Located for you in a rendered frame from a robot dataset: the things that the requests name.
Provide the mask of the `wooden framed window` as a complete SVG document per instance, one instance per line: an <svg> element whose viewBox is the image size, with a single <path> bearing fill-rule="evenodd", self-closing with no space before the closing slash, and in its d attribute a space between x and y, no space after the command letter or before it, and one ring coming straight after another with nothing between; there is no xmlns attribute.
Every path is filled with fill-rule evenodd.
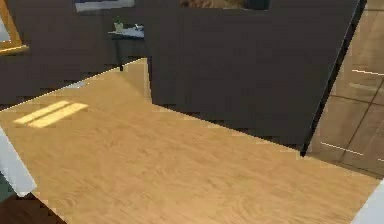
<svg viewBox="0 0 384 224"><path fill-rule="evenodd" d="M6 0L0 0L0 20L3 22L5 31L9 36L8 40L0 41L0 56L15 55L28 51L29 46L23 43Z"/></svg>

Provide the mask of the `brown framed wall picture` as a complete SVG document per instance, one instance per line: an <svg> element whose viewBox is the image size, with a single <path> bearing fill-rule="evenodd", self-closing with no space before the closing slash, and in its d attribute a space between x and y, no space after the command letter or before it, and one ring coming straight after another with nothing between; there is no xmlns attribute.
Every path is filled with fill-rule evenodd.
<svg viewBox="0 0 384 224"><path fill-rule="evenodd" d="M184 8L267 10L271 0L179 0Z"/></svg>

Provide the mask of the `white framed wall picture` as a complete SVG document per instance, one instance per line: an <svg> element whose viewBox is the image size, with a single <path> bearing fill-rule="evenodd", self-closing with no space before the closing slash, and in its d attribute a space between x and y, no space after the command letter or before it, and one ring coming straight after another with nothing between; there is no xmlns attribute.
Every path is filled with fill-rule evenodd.
<svg viewBox="0 0 384 224"><path fill-rule="evenodd" d="M76 10L82 11L94 11L104 9L116 9L124 7L134 7L135 0L74 0Z"/></svg>

